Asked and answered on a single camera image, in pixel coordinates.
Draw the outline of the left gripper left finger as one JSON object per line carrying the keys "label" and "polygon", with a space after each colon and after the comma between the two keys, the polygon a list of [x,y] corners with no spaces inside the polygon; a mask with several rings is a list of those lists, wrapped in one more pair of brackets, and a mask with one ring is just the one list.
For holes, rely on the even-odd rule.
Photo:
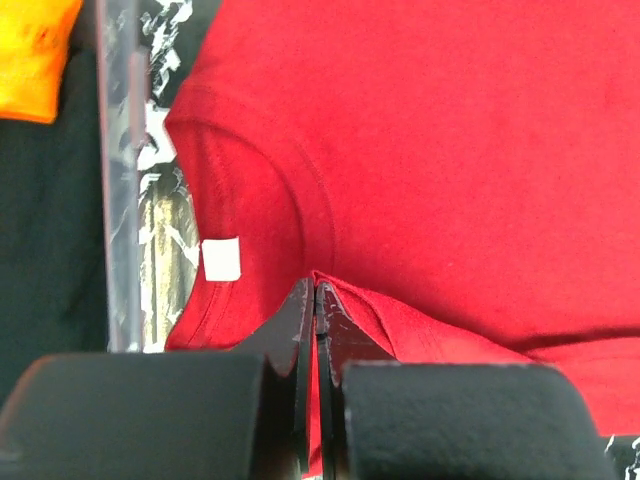
{"label": "left gripper left finger", "polygon": [[239,345],[264,356],[253,475],[303,475],[310,465],[314,286],[296,282],[278,311]]}

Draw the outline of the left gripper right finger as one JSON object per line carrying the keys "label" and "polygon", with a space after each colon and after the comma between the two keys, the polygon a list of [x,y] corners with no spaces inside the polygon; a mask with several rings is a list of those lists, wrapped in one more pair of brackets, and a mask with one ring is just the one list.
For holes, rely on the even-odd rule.
{"label": "left gripper right finger", "polygon": [[325,478],[391,478],[385,416],[399,364],[347,313],[336,288],[317,289],[321,446]]}

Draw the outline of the red t-shirt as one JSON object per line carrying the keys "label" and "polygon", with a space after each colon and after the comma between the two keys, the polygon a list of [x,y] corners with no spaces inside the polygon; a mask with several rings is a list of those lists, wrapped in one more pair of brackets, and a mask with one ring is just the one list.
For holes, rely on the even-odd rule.
{"label": "red t-shirt", "polygon": [[225,1],[165,121],[200,266],[168,350],[299,279],[409,363],[557,368],[639,435],[639,5]]}

